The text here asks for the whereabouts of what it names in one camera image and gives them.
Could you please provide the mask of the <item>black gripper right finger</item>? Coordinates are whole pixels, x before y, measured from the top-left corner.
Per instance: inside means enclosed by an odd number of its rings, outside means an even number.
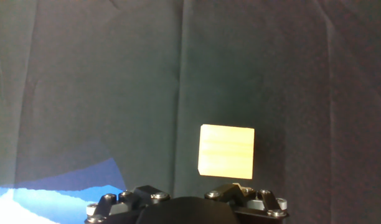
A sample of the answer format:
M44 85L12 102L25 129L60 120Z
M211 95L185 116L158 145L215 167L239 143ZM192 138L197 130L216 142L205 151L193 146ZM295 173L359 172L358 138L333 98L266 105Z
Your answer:
M227 204L239 224L285 224L288 217L287 201L266 189L224 184L206 192L204 198Z

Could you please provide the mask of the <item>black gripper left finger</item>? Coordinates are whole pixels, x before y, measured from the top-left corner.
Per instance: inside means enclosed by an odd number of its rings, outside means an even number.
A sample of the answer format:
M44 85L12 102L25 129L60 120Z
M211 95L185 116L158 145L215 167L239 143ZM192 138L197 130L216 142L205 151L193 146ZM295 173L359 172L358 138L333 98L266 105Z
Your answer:
M145 208L170 199L167 192L150 185L105 194L99 202L87 205L84 224L136 224Z

